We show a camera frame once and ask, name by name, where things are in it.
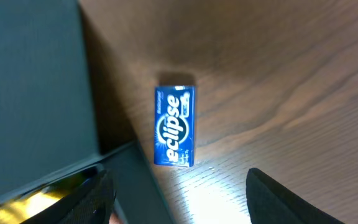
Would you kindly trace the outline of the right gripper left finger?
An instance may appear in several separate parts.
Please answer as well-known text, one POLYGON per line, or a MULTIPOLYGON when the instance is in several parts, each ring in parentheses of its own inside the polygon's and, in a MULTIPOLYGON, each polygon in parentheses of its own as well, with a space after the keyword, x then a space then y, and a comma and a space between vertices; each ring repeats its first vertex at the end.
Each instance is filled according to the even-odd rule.
POLYGON ((103 170, 23 224, 108 224, 115 197, 113 179, 103 170))

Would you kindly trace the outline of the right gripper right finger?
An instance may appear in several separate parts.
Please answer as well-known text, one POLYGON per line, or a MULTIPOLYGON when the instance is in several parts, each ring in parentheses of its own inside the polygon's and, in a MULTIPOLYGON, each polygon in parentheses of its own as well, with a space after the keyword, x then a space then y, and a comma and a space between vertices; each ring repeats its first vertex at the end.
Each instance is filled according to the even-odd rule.
POLYGON ((248 170, 246 196, 252 224, 342 224, 258 168, 248 170))

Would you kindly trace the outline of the yellow Hacks candy bag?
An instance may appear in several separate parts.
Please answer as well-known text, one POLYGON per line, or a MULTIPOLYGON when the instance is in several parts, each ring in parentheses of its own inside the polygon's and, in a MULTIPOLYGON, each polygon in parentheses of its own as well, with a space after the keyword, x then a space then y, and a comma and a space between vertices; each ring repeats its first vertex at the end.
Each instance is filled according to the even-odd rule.
POLYGON ((22 223, 74 192, 98 173, 90 167, 0 204, 0 224, 22 223))

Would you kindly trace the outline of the dark green box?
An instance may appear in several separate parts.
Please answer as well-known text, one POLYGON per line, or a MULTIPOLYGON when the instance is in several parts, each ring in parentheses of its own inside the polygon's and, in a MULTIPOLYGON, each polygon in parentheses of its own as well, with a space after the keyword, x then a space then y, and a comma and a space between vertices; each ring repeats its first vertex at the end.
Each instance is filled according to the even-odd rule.
POLYGON ((101 147, 99 44, 78 1, 0 1, 0 204, 81 170, 113 179, 109 223, 173 223, 115 97, 113 141, 101 147))

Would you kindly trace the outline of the blue Eclipse mints box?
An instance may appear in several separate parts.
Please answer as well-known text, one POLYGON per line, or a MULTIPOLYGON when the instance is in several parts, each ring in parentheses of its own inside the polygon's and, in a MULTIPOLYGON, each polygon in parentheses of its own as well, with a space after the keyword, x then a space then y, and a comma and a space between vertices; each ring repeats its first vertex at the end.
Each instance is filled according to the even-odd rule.
POLYGON ((196 87, 155 88, 154 164, 191 167, 195 159, 196 87))

